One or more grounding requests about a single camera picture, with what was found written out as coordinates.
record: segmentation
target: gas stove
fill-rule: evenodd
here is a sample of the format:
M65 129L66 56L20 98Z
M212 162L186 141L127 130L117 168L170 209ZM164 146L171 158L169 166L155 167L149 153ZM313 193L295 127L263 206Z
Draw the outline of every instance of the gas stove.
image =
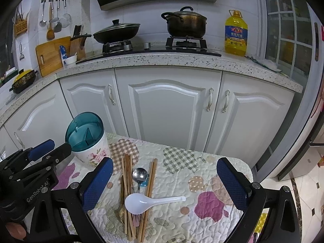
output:
M110 56L122 56L130 54L144 54L144 53L191 53L209 56L222 56L215 50L207 48L206 40L194 37L175 37L171 36L166 40L165 46L152 46L151 43L143 43L140 47L133 47L130 40L124 40L111 44L104 44L102 46L102 54L90 56L77 64L85 63L92 60L107 58Z

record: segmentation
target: wooden cutting board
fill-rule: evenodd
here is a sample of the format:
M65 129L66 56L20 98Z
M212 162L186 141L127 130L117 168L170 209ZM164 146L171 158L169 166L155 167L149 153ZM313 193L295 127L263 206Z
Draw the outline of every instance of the wooden cutting board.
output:
M70 55L71 37L66 36L36 46L36 56L42 77L63 67L60 46L65 46Z

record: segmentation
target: blue gripper pad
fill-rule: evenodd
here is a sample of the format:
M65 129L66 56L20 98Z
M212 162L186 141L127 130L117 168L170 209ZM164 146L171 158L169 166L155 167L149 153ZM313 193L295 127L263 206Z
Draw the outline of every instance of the blue gripper pad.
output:
M35 148L33 148L29 152L29 154L28 154L29 161L37 161L39 158L43 157L45 154L52 151L54 149L54 147L55 147L55 143L51 139L37 145Z
M105 189L114 169L112 160L108 157L102 159L98 166L84 177L85 182L81 182L81 186L90 181L83 192L82 207L84 212L94 209L103 190Z
M235 176L235 174L230 170L230 168L224 162L224 160L227 160L227 159L220 158L218 160L217 167L216 167L217 174L218 174L219 178L221 179L222 183L224 184L235 207L237 209L245 212L247 209L247 206L248 206L247 192L245 191L243 186L240 184L240 182L237 180L237 177Z

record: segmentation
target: teal container lid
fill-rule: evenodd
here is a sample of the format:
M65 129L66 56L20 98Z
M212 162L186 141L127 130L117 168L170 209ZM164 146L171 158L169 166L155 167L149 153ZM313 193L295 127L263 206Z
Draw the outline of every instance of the teal container lid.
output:
M65 142L70 144L73 152L85 151L104 135L101 118L93 112L83 112L70 123L65 134Z

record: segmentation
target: wooden basket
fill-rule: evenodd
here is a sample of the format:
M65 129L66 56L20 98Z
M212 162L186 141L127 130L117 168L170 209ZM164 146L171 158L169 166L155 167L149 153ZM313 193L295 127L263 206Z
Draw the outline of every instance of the wooden basket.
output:
M15 37L17 37L18 35L20 35L22 33L26 33L27 28L28 28L27 19L25 19L23 21L18 21L18 23L14 25Z

